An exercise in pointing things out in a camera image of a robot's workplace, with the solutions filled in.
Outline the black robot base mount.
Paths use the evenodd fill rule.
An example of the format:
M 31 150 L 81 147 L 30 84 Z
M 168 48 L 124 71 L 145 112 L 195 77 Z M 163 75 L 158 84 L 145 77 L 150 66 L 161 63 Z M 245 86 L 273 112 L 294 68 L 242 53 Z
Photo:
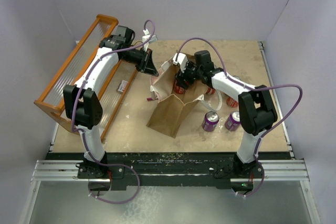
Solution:
M 93 191 L 126 190 L 129 186 L 215 187 L 250 192 L 253 182 L 262 178 L 267 163 L 291 159 L 288 152 L 262 152 L 259 164 L 240 165 L 234 153 L 108 153 L 104 163 L 89 164 L 81 153 L 49 153 L 46 160 L 57 161 L 59 172 L 67 164 L 73 178 L 88 180 Z

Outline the brown canvas tote bag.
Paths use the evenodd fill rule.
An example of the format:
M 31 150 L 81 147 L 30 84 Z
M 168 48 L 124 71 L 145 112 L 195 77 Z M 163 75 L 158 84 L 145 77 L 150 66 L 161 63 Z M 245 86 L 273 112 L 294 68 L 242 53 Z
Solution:
M 211 107 L 205 100 L 208 86 L 200 81 L 195 81 L 186 91 L 179 94 L 175 91 L 175 74 L 180 67 L 173 64 L 173 58 L 165 61 L 158 70 L 157 77 L 150 79 L 151 98 L 158 100 L 147 127 L 175 138 L 182 122 L 190 114 L 198 103 L 206 107 L 206 111 L 219 111 L 223 105 L 223 98 L 220 92 L 218 95 L 218 105 Z

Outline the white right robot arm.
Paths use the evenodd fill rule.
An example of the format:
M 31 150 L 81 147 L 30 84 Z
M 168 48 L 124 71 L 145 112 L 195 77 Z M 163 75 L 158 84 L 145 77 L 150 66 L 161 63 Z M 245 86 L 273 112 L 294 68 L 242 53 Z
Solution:
M 233 170 L 238 177 L 246 177 L 256 166 L 263 134 L 278 120 L 270 92 L 265 85 L 247 84 L 225 73 L 224 69 L 216 68 L 207 50 L 198 51 L 194 56 L 194 62 L 182 53 L 173 56 L 173 64 L 180 68 L 175 75 L 177 85 L 187 90 L 199 80 L 238 102 L 244 133 L 234 156 Z

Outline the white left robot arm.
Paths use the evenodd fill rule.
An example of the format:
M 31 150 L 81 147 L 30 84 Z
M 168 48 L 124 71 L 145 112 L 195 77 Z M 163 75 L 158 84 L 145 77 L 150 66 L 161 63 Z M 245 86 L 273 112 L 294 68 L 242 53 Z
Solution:
M 121 61 L 135 65 L 137 71 L 158 76 L 148 44 L 154 32 L 143 29 L 142 43 L 132 45 L 135 32 L 125 26 L 118 26 L 115 34 L 99 42 L 97 53 L 86 72 L 73 85 L 65 85 L 63 98 L 67 118 L 71 120 L 71 130 L 79 133 L 83 142 L 84 160 L 79 170 L 104 177 L 108 172 L 107 154 L 101 143 L 98 125 L 103 116 L 103 108 L 98 98 L 110 71 Z

